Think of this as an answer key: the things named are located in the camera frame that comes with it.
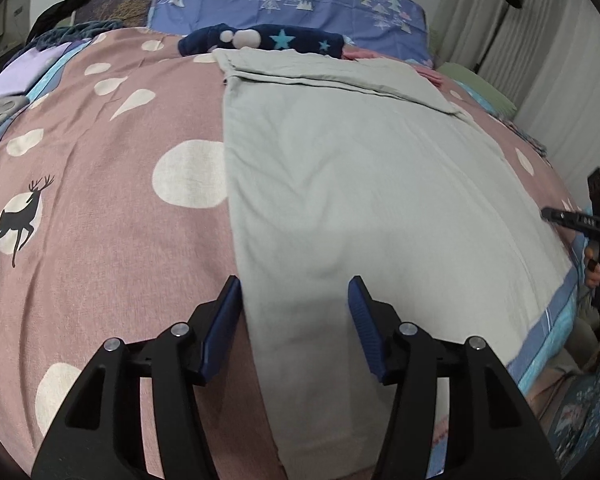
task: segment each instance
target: pillow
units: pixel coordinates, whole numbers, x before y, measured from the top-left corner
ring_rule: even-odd
[[[189,34],[227,23],[320,28],[347,43],[432,66],[424,10],[411,0],[153,0],[149,27]]]

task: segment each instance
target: deer antlers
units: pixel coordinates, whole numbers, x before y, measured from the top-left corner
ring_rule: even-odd
[[[45,179],[45,185],[42,186],[40,189],[38,189],[38,184],[40,184],[40,182],[42,182],[42,179],[40,178],[35,184],[33,182],[33,180],[31,181],[31,184],[29,184],[29,191],[30,192],[34,192],[34,191],[42,191],[43,189],[51,186],[51,184],[53,184],[54,179],[55,179],[55,175],[51,176],[51,175],[47,175],[44,179]]]

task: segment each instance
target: folded purple cloth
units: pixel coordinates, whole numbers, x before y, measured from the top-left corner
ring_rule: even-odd
[[[37,51],[27,50],[0,72],[0,98],[26,94],[35,83],[60,59],[71,43]]]

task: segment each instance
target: bed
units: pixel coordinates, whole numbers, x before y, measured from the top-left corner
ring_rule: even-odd
[[[198,396],[223,479],[370,477],[392,392],[347,315],[355,274],[435,337],[484,336],[531,389],[571,331],[583,244],[539,208],[576,205],[430,69],[417,3],[93,0],[74,20],[109,18],[127,27],[54,65],[0,130],[0,440],[25,471],[106,338],[157,335],[230,274],[246,315]],[[222,22],[341,34],[345,59],[179,54]]]

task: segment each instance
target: white curtain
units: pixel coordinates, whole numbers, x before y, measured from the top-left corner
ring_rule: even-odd
[[[587,205],[587,175],[600,166],[600,14],[590,0],[567,0],[516,123],[547,145],[574,198]]]
[[[504,0],[443,0],[431,25],[437,63],[469,69],[482,57]],[[542,66],[564,12],[564,0],[526,0],[509,9],[479,75],[520,106]]]

